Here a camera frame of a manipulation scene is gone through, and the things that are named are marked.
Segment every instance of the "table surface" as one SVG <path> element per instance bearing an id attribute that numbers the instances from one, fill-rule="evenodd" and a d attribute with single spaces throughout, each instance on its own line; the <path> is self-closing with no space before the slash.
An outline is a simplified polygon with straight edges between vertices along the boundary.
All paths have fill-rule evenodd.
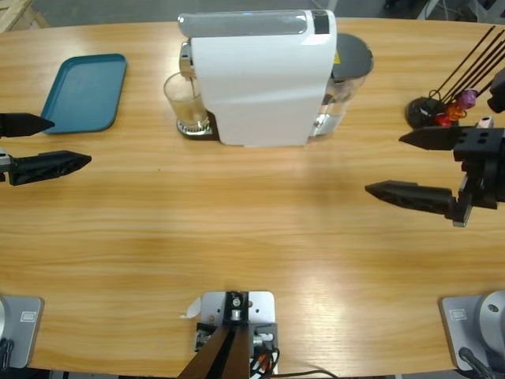
<path id="1" fill-rule="evenodd" d="M 466 229 L 378 201 L 387 179 L 456 189 L 450 152 L 397 142 L 403 108 L 455 68 L 487 25 L 339 20 L 375 68 L 331 136 L 296 148 L 189 141 L 163 82 L 178 68 L 174 23 L 0 35 L 0 110 L 39 114 L 76 55 L 128 60 L 115 124 L 102 133 L 2 139 L 14 156 L 68 149 L 83 170 L 0 187 L 0 292 L 45 299 L 32 366 L 177 375 L 193 356 L 207 291 L 275 294 L 283 372 L 357 376 L 452 367 L 437 302 L 503 289 L 503 210 Z M 489 114 L 485 102 L 469 112 Z M 496 117 L 496 124 L 505 121 Z"/>

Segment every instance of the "coffee machine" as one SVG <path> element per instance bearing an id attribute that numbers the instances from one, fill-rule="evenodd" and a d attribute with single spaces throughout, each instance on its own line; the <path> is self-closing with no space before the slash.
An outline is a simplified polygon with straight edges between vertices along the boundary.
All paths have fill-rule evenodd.
<path id="1" fill-rule="evenodd" d="M 178 122 L 185 137 L 296 146 L 335 128 L 337 120 L 320 113 L 338 59 L 331 11 L 183 13 L 178 25 L 188 38 L 181 75 L 197 82 L 208 115 L 197 128 Z"/>

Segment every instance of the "plastic tray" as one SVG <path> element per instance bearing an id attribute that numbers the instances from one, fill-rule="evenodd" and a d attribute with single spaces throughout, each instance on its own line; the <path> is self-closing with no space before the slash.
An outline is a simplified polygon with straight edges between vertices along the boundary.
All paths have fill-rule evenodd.
<path id="1" fill-rule="evenodd" d="M 116 118 L 126 59 L 121 54 L 67 59 L 60 66 L 41 116 L 48 134 L 99 132 Z"/>

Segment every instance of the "purple bead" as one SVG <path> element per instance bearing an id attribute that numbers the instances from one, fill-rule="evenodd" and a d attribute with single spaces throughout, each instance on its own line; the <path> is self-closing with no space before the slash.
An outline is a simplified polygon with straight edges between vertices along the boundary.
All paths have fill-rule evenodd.
<path id="1" fill-rule="evenodd" d="M 475 104 L 477 103 L 477 94 L 478 92 L 475 89 L 465 89 L 461 92 L 461 95 L 458 97 L 458 100 L 456 100 L 456 103 L 462 109 L 475 107 Z"/>

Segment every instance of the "white label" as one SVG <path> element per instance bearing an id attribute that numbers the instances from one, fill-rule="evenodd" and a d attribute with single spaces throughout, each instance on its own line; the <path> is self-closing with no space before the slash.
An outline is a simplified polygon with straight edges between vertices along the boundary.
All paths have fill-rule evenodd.
<path id="1" fill-rule="evenodd" d="M 451 319 L 453 321 L 466 320 L 465 310 L 451 310 Z"/>
<path id="2" fill-rule="evenodd" d="M 21 322 L 35 322 L 37 319 L 37 312 L 24 310 L 21 312 Z"/>

